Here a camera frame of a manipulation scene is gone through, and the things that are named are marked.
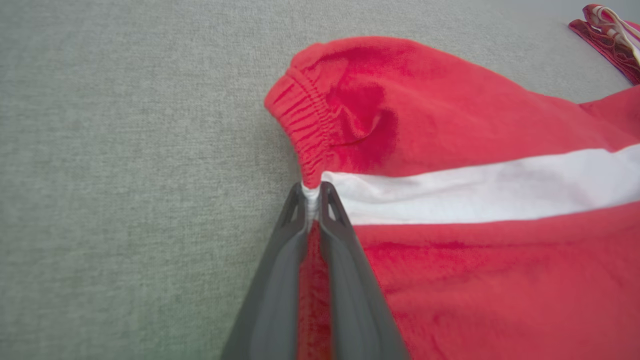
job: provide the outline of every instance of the gray fabric surface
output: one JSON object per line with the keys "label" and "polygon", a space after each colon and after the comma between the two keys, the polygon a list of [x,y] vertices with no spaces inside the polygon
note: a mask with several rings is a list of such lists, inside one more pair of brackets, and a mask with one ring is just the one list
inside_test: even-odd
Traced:
{"label": "gray fabric surface", "polygon": [[630,85],[581,6],[3,1],[0,359],[218,357],[299,176],[262,107],[296,52],[412,38],[589,101]]}

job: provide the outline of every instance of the red cloth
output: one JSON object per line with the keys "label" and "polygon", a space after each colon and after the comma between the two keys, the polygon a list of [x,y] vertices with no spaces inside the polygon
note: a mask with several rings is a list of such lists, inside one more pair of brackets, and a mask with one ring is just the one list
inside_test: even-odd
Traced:
{"label": "red cloth", "polygon": [[[569,28],[607,58],[632,84],[638,85],[640,84],[640,60],[634,57],[632,48],[616,41],[616,38],[621,35],[620,31],[626,36],[636,37],[624,29],[618,29],[607,11],[598,11],[601,8],[602,6],[597,4],[585,6],[582,12],[587,21],[576,19],[569,23]],[[640,25],[633,22],[625,21],[624,25],[640,31]]]}
{"label": "red cloth", "polygon": [[[315,188],[323,172],[401,179],[615,153],[640,143],[638,99],[637,86],[574,104],[409,40],[363,37],[297,54],[265,106]],[[639,359],[640,202],[618,204],[535,220],[354,228],[414,359]],[[316,224],[301,268],[302,359],[331,354],[318,244]]]}

